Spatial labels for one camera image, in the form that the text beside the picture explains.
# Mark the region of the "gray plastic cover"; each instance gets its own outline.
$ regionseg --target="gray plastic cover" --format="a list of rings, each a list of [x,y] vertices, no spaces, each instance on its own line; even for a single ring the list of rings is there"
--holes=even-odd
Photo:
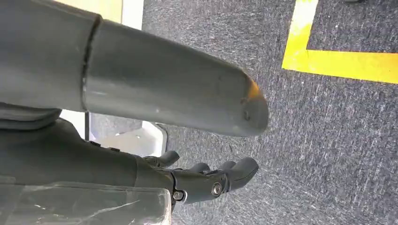
[[[171,199],[166,189],[13,183],[13,178],[0,177],[0,225],[170,224]]]

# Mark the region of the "robotic arm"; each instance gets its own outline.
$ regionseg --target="robotic arm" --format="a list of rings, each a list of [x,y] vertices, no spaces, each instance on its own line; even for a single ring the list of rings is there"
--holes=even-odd
[[[258,135],[268,106],[239,68],[48,0],[2,0],[0,33],[0,175],[15,184],[165,188],[175,204],[215,199],[257,172],[252,158],[167,169],[176,152],[141,158],[102,148],[58,118],[69,109]]]

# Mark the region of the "gray cylindrical tube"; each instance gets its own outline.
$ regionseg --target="gray cylindrical tube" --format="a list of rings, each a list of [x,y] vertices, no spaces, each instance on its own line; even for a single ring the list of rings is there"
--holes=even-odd
[[[239,68],[47,0],[0,1],[0,102],[249,136],[268,107]]]
[[[91,46],[84,88],[91,112],[236,136],[267,126],[262,93],[231,64],[109,21]]]

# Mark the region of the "clear plastic cover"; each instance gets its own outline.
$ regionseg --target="clear plastic cover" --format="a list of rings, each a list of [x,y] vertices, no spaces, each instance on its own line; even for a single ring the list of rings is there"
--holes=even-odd
[[[166,189],[66,182],[21,186],[0,177],[0,225],[169,225],[170,217]]]

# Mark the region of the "robotic hand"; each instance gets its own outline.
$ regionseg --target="robotic hand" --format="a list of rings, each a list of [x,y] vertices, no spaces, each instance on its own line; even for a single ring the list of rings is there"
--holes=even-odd
[[[143,158],[156,169],[168,167],[179,159],[175,151],[167,151],[161,157]],[[244,158],[237,163],[227,161],[216,170],[210,170],[206,163],[198,163],[188,170],[168,171],[174,180],[172,196],[174,202],[195,203],[212,200],[221,194],[246,185],[255,175],[259,166],[252,158]]]

